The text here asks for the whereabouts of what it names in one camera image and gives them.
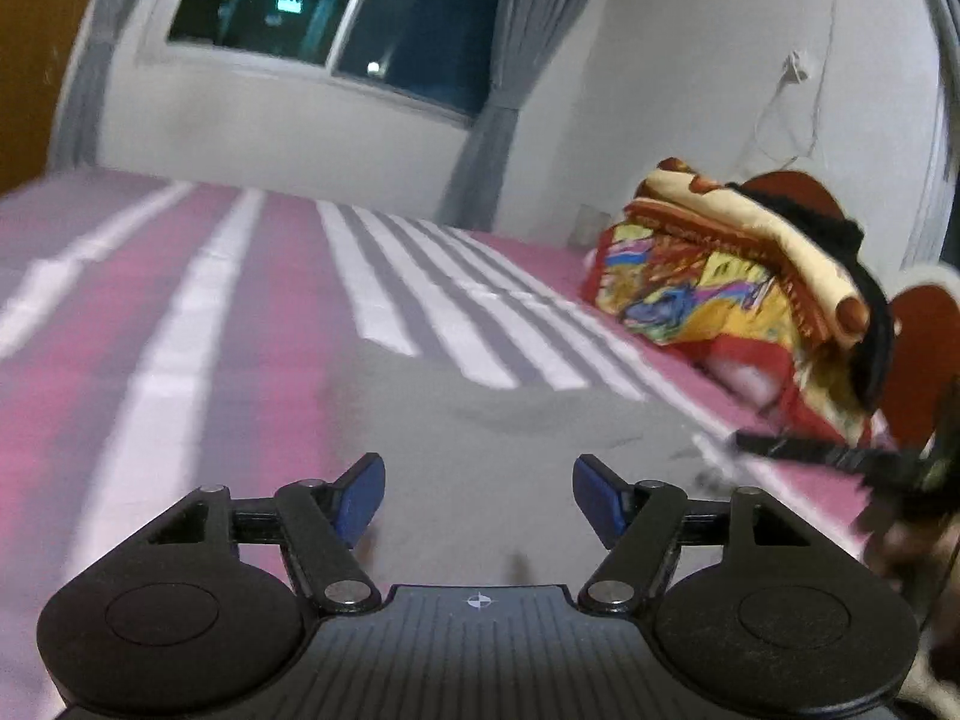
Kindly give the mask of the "grey pants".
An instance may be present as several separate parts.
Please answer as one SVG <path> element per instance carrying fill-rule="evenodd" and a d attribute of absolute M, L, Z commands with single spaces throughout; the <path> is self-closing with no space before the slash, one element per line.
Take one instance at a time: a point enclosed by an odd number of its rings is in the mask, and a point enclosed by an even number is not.
<path fill-rule="evenodd" d="M 698 499 L 724 499 L 750 479 L 720 440 L 658 398 L 543 383 L 493 390 L 448 362 L 369 341 L 337 367 L 324 398 L 338 460 L 376 452 L 386 462 L 386 497 L 358 548 L 381 589 L 579 589 L 605 556 L 573 499 L 579 455 Z"/>

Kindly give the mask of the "red wooden headboard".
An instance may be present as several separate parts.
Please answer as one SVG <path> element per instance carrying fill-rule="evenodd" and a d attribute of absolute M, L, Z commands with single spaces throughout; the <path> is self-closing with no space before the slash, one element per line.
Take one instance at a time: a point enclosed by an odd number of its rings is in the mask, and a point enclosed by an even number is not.
<path fill-rule="evenodd" d="M 928 444 L 942 422 L 957 424 L 958 299 L 942 284 L 947 273 L 936 268 L 890 298 L 859 260 L 861 227 L 811 176 L 770 172 L 734 188 L 804 232 L 853 278 L 866 305 L 839 315 L 866 322 L 846 361 L 857 405 L 882 413 L 907 449 Z"/>

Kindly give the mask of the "white pillow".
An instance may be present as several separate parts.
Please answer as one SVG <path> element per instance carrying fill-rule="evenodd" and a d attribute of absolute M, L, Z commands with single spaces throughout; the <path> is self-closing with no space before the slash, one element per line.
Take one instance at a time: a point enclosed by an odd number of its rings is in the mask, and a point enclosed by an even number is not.
<path fill-rule="evenodd" d="M 781 392 L 781 380 L 752 364 L 729 358 L 709 358 L 703 367 L 709 377 L 754 408 L 766 408 Z"/>

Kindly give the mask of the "colourful red yellow pillow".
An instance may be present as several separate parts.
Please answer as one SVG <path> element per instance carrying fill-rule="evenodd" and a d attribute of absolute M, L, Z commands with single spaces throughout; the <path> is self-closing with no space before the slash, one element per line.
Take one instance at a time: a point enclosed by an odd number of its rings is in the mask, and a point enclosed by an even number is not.
<path fill-rule="evenodd" d="M 788 289 L 777 268 L 729 247 L 660 224 L 620 221 L 592 250 L 581 294 L 631 335 L 707 376 L 704 361 L 729 358 L 777 377 L 781 392 L 766 408 L 732 394 L 771 424 L 866 444 L 874 437 L 872 415 L 851 394 L 848 353 L 802 333 L 805 320 Z"/>

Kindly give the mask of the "pink striped bed sheet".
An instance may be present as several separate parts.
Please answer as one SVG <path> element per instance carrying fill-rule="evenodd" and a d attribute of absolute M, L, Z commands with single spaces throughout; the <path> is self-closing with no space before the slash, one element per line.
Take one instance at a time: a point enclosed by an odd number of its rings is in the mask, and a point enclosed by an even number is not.
<path fill-rule="evenodd" d="M 601 387 L 724 445 L 755 417 L 579 298 L 563 249 L 255 188 L 65 172 L 2 202 L 2 712 L 59 704 L 50 595 L 200 486 L 332 479 L 324 390 L 363 341 L 493 390 Z M 739 460 L 846 550 L 847 479 Z"/>

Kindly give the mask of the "cream red folded blanket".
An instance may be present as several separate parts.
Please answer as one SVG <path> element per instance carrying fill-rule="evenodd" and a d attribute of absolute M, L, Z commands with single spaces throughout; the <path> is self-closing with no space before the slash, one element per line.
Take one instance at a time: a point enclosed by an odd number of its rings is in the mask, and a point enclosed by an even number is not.
<path fill-rule="evenodd" d="M 647 174 L 625 218 L 675 234 L 696 232 L 710 244 L 774 266 L 788 278 L 789 299 L 805 320 L 802 333 L 816 344 L 850 349 L 869 330 L 871 309 L 846 266 L 784 216 L 681 160 L 662 161 Z"/>

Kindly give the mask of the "grey curtain right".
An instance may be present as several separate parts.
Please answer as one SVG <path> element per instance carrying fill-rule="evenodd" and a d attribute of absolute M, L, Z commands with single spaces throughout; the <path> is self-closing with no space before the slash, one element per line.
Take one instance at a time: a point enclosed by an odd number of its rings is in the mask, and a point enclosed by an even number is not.
<path fill-rule="evenodd" d="M 491 231 L 519 115 L 589 0 L 498 0 L 490 89 L 446 187 L 439 219 Z"/>

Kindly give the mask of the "grey curtain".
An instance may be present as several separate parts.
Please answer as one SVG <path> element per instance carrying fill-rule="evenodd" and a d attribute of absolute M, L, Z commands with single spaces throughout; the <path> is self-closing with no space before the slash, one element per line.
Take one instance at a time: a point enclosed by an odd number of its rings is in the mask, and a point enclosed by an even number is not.
<path fill-rule="evenodd" d="M 89 0 L 68 60 L 47 147 L 49 172 L 99 164 L 110 69 L 140 0 Z"/>
<path fill-rule="evenodd" d="M 439 219 L 491 231 L 519 115 L 589 0 L 498 0 L 490 89 L 446 187 Z"/>

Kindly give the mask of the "grey curtain left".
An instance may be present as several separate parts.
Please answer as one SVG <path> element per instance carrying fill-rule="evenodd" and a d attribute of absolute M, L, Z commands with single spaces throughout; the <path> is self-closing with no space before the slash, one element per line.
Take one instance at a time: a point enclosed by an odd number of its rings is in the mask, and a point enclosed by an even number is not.
<path fill-rule="evenodd" d="M 68 60 L 47 147 L 49 172 L 99 164 L 110 69 L 140 0 L 89 0 Z"/>

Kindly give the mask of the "brown wooden wardrobe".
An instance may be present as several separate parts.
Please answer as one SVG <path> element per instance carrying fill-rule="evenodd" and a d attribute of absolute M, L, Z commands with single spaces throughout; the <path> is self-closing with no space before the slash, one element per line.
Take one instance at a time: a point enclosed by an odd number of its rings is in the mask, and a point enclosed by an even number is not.
<path fill-rule="evenodd" d="M 89 0 L 2 0 L 2 188 L 46 169 L 53 114 Z"/>

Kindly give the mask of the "window with white frame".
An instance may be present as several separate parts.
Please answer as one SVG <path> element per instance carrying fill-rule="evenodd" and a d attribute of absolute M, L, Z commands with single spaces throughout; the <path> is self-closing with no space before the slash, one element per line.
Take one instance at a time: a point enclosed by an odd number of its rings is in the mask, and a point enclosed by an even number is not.
<path fill-rule="evenodd" d="M 488 96 L 498 0 L 156 0 L 142 55 L 324 80 L 444 119 Z"/>

